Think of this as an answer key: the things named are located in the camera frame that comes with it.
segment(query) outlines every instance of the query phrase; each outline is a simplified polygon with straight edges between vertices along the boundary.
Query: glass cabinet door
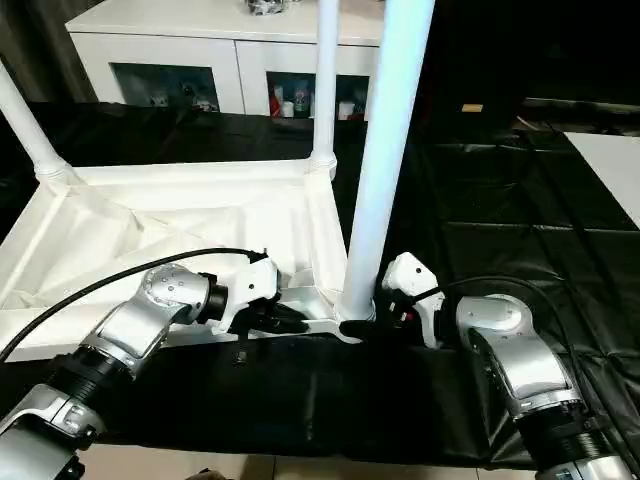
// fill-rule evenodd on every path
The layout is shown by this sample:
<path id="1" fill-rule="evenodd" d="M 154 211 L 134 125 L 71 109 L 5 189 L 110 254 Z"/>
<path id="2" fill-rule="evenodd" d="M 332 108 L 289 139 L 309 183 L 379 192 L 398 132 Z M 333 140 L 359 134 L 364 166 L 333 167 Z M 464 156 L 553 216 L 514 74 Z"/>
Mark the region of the glass cabinet door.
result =
<path id="1" fill-rule="evenodd" d="M 313 73 L 266 72 L 269 114 L 272 117 L 313 118 L 315 83 Z M 369 77 L 338 75 L 336 80 L 336 118 L 364 120 Z"/>
<path id="2" fill-rule="evenodd" d="M 72 33 L 101 102 L 245 113 L 233 40 Z"/>
<path id="3" fill-rule="evenodd" d="M 127 105 L 220 111 L 210 68 L 111 63 L 111 69 Z"/>
<path id="4" fill-rule="evenodd" d="M 316 45 L 238 41 L 236 50 L 248 114 L 313 117 Z M 367 119 L 378 51 L 377 47 L 338 46 L 337 119 Z"/>

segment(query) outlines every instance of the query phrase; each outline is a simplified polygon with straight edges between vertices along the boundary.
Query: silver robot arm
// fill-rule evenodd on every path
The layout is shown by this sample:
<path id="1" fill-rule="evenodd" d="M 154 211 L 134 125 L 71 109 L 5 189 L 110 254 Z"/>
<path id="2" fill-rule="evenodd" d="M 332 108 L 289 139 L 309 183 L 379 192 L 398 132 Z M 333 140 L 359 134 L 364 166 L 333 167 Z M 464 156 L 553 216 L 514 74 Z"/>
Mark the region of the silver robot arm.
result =
<path id="1" fill-rule="evenodd" d="M 407 298 L 434 287 L 435 275 L 409 253 L 389 265 L 383 280 L 383 288 Z M 428 348 L 441 346 L 435 327 L 443 300 L 438 294 L 412 306 Z M 574 380 L 534 330 L 531 310 L 522 301 L 508 295 L 463 297 L 456 324 L 462 345 L 486 359 L 538 466 L 538 480 L 634 478 L 605 439 L 605 425 L 586 410 Z"/>
<path id="2" fill-rule="evenodd" d="M 277 293 L 269 258 L 249 264 L 227 285 L 175 264 L 146 272 L 133 297 L 109 312 L 73 354 L 55 359 L 47 383 L 0 421 L 0 479 L 81 478 L 76 450 L 105 430 L 103 412 L 162 346 L 172 324 L 210 322 L 226 332 L 239 311 Z"/>

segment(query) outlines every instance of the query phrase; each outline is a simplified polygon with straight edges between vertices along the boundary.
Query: floor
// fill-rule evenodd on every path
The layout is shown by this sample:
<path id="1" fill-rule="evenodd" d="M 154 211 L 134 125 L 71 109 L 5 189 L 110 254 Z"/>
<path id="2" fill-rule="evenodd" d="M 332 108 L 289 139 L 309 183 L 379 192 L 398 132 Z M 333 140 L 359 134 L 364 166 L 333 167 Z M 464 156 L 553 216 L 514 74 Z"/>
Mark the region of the floor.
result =
<path id="1" fill-rule="evenodd" d="M 184 480 L 209 468 L 234 480 L 533 480 L 534 472 L 422 467 L 343 459 L 229 455 L 95 445 L 80 454 L 83 480 Z"/>

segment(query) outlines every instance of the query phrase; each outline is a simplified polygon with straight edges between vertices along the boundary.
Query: cable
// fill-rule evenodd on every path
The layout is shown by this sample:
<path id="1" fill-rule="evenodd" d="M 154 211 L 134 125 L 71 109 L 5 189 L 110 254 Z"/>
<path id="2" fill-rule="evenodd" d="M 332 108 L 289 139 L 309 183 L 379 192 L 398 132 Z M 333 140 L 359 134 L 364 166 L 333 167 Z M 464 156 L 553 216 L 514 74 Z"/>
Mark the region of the cable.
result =
<path id="1" fill-rule="evenodd" d="M 545 120 L 544 123 L 546 123 L 547 127 L 549 127 L 551 129 L 551 131 L 553 132 L 554 137 L 557 137 L 559 132 L 553 127 L 551 122 L 549 122 L 549 120 Z"/>
<path id="2" fill-rule="evenodd" d="M 33 319 L 29 324 L 24 327 L 18 334 L 11 339 L 11 341 L 2 349 L 0 352 L 0 364 L 4 363 L 9 355 L 16 349 L 16 347 L 22 342 L 27 335 L 33 332 L 36 328 L 42 325 L 49 317 L 55 315 L 60 310 L 65 308 L 68 305 L 71 305 L 73 302 L 81 299 L 82 297 L 98 290 L 99 288 L 104 287 L 105 285 L 109 285 L 110 283 L 117 282 L 125 277 L 129 277 L 131 275 L 135 275 L 136 273 L 144 272 L 145 270 L 149 270 L 150 268 L 159 267 L 160 265 L 164 265 L 165 263 L 175 262 L 176 260 L 182 260 L 183 258 L 197 257 L 200 255 L 211 255 L 211 254 L 233 254 L 233 255 L 245 255 L 249 258 L 250 262 L 255 262 L 262 258 L 266 257 L 266 253 L 258 253 L 253 252 L 251 250 L 243 250 L 240 248 L 202 248 L 200 250 L 191 250 L 188 252 L 178 253 L 176 255 L 170 255 L 168 257 L 159 258 L 158 260 L 153 260 L 152 262 L 143 263 L 142 265 L 138 265 L 137 267 L 132 267 L 127 270 L 124 270 L 120 273 L 116 273 L 109 277 L 103 278 L 102 280 L 98 280 L 97 282 L 89 285 L 88 287 L 83 288 L 82 290 L 78 290 L 76 293 L 69 295 L 67 298 L 59 301 L 52 307 L 48 308 L 40 315 L 38 315 L 35 319 Z"/>
<path id="3" fill-rule="evenodd" d="M 583 382 L 583 379 L 582 379 L 582 370 L 580 370 L 578 355 L 576 354 L 576 351 L 573 348 L 573 345 L 569 341 L 569 335 L 567 334 L 567 330 L 564 327 L 562 320 L 560 319 L 560 313 L 558 312 L 558 309 L 554 305 L 553 301 L 544 292 L 544 290 L 542 290 L 540 287 L 538 287 L 534 283 L 531 283 L 528 280 L 523 280 L 521 278 L 512 277 L 509 275 L 483 275 L 479 277 L 468 277 L 462 280 L 456 280 L 454 282 L 448 283 L 447 285 L 442 285 L 442 286 L 432 288 L 419 295 L 415 295 L 411 297 L 411 302 L 415 304 L 420 300 L 424 300 L 425 298 L 435 295 L 436 293 L 440 293 L 445 290 L 450 290 L 460 285 L 466 285 L 468 283 L 488 282 L 488 281 L 512 283 L 515 285 L 519 285 L 521 287 L 528 288 L 529 290 L 535 292 L 538 296 L 540 296 L 540 298 L 542 298 L 549 305 L 549 308 L 551 309 L 551 313 L 553 314 L 554 320 L 558 325 L 558 328 L 560 329 L 560 335 L 562 336 L 563 342 L 565 344 L 564 347 L 567 349 L 567 352 L 569 353 L 569 361 L 571 362 L 571 368 L 574 371 L 574 376 L 578 384 L 578 389 L 580 390 L 580 392 L 582 392 L 582 398 L 583 398 L 583 401 L 585 402 L 587 409 L 592 410 L 590 402 L 587 399 L 586 384 Z"/>
<path id="4" fill-rule="evenodd" d="M 531 123 L 527 122 L 524 118 L 522 118 L 520 116 L 517 116 L 516 118 L 518 119 L 518 121 L 520 123 L 522 123 L 526 127 L 530 128 L 531 130 L 534 130 L 536 132 L 540 130 L 538 127 L 536 127 L 536 126 L 532 125 Z"/>

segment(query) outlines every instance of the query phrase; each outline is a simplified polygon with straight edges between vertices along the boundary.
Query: black tablecloth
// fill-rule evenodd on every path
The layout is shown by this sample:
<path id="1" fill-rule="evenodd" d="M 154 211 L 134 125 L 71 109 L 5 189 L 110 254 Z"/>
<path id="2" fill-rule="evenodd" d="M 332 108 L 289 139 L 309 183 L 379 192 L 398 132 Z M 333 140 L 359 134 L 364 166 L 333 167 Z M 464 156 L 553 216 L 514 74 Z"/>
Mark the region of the black tablecloth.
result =
<path id="1" fill-rule="evenodd" d="M 36 106 L 73 165 L 304 158 L 312 125 L 266 117 L 120 106 Z M 355 205 L 364 125 L 340 123 L 334 193 L 345 239 Z M 34 187 L 30 165 L 0 125 L 0 227 Z M 441 283 L 506 273 L 536 281 L 559 308 L 595 407 L 640 454 L 640 234 L 563 136 L 427 140 L 414 132 L 396 195 L 384 265 L 412 251 Z M 512 293 L 564 358 L 540 299 Z M 330 337 L 160 352 L 109 419 L 105 442 L 398 463 L 531 468 L 481 361 L 454 349 L 346 345 Z M 46 362 L 4 366 L 0 411 L 46 374 Z"/>

